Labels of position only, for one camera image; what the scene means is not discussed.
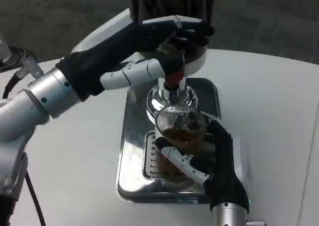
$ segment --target glass mug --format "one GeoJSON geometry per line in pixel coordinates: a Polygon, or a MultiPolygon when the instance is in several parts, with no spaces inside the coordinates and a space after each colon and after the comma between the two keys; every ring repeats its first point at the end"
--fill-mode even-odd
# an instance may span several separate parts
{"type": "MultiPolygon", "coordinates": [[[[204,116],[196,109],[170,105],[156,116],[155,137],[169,140],[182,154],[196,155],[207,131],[204,116]]],[[[163,154],[157,154],[158,168],[172,183],[189,179],[163,154]]]]}

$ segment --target espresso machine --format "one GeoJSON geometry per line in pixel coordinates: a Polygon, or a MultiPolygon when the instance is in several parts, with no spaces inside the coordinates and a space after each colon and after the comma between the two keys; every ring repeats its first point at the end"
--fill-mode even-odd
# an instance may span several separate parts
{"type": "MultiPolygon", "coordinates": [[[[151,21],[167,15],[183,15],[211,22],[213,0],[132,0],[135,21],[151,21]]],[[[184,56],[184,75],[192,75],[205,63],[207,45],[164,42],[153,52],[139,52],[137,58],[153,58],[172,52],[184,56]]],[[[127,92],[121,151],[117,174],[119,195],[129,202],[207,203],[204,188],[192,180],[173,183],[159,167],[155,146],[155,117],[168,105],[184,105],[221,118],[216,86],[204,78],[186,78],[168,88],[164,78],[132,86],[127,92]]],[[[236,174],[245,185],[247,175],[240,139],[234,150],[236,174]]]]}

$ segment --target metal grate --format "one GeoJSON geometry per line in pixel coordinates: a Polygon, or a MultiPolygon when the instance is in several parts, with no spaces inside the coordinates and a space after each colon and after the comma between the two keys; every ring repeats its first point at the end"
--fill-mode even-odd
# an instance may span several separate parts
{"type": "MultiPolygon", "coordinates": [[[[160,152],[158,148],[154,144],[155,141],[155,133],[149,132],[146,136],[145,140],[145,152],[144,152],[144,175],[150,179],[158,179],[158,180],[165,180],[166,175],[168,172],[165,172],[163,168],[160,167],[158,163],[158,159],[161,157],[159,156],[160,152]]],[[[176,169],[173,172],[174,175],[177,177],[182,177],[183,173],[176,169]]]]}

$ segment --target gray carpet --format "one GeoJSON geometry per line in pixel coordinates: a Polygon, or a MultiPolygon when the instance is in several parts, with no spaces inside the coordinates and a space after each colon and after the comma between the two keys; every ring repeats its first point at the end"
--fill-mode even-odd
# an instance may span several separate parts
{"type": "MultiPolygon", "coordinates": [[[[130,0],[0,0],[0,31],[41,60],[67,55],[130,0]]],[[[318,0],[215,0],[209,47],[319,64],[318,0]]]]}

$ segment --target brown liquid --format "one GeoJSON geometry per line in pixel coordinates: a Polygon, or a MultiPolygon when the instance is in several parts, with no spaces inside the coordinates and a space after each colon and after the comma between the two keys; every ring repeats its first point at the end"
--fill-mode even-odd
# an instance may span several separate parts
{"type": "Polygon", "coordinates": [[[169,129],[164,131],[163,135],[167,139],[183,141],[186,143],[196,140],[195,133],[184,129],[169,129]]]}

